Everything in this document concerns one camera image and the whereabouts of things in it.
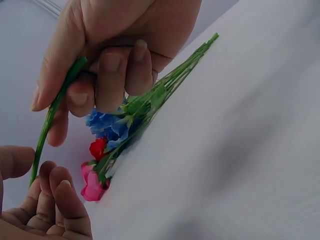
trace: red flower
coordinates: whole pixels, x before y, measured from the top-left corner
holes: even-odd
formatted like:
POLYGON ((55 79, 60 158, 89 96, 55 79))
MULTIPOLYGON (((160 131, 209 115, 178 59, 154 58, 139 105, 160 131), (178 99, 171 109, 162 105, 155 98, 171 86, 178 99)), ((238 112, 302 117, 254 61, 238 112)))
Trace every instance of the red flower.
POLYGON ((110 186, 110 179, 107 179, 105 184, 99 182, 98 175, 93 171, 93 167, 94 165, 88 165, 87 162, 81 165, 81 174, 85 183, 81 195, 88 202, 99 201, 110 186))
POLYGON ((97 138, 93 143, 90 145, 90 153, 97 161, 100 161, 104 156, 108 155, 104 153, 105 148, 107 146, 107 138, 97 138))

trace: flower bouquet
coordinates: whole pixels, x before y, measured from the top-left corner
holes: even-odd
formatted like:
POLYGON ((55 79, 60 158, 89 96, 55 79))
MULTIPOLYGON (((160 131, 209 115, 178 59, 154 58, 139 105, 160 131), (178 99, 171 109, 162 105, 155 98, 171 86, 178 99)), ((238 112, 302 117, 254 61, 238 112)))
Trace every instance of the flower bouquet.
POLYGON ((86 118, 86 125, 96 140, 89 150, 94 157, 81 165, 85 186, 81 195, 87 201, 99 201, 108 190, 118 156, 136 135, 150 124, 161 106, 169 99, 213 42, 216 33, 203 43, 184 63, 157 81, 154 87, 142 96, 128 96, 114 113, 101 113, 96 109, 86 118))

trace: hand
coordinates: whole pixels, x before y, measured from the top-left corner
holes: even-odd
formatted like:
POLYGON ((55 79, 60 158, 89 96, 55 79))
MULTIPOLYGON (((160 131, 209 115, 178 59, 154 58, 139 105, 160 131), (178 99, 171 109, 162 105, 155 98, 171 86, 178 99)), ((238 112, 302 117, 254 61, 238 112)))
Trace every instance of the hand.
POLYGON ((78 56, 88 71, 67 91, 48 134, 52 146, 67 136, 68 112, 83 117, 96 105, 113 112, 125 91, 139 96, 191 34, 201 0, 69 0, 45 54, 32 104, 48 107, 78 56))
MULTIPOLYGON (((32 148, 0 147, 0 213, 3 180, 26 174, 34 157, 32 148)), ((92 240, 90 219, 72 185, 67 169, 43 163, 23 204, 0 214, 0 239, 92 240)))

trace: red rosebud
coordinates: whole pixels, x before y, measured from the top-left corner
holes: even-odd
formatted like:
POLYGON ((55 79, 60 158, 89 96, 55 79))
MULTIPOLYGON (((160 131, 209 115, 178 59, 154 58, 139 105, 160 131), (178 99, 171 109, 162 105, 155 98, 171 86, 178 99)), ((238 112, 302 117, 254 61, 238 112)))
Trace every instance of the red rosebud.
POLYGON ((104 153, 105 148, 107 146, 107 138, 97 138, 93 143, 90 145, 90 153, 97 161, 100 161, 107 153, 104 153))

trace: pink flower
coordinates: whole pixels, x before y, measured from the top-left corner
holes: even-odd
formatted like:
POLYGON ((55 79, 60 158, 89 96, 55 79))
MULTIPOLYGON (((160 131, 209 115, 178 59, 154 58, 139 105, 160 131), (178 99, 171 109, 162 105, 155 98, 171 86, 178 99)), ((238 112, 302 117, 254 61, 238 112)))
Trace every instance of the pink flower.
POLYGON ((99 201, 110 185, 109 179, 105 184, 99 182, 97 173, 93 171, 94 166, 88 165, 87 162, 81 165, 81 173, 85 183, 81 195, 89 202, 99 201))

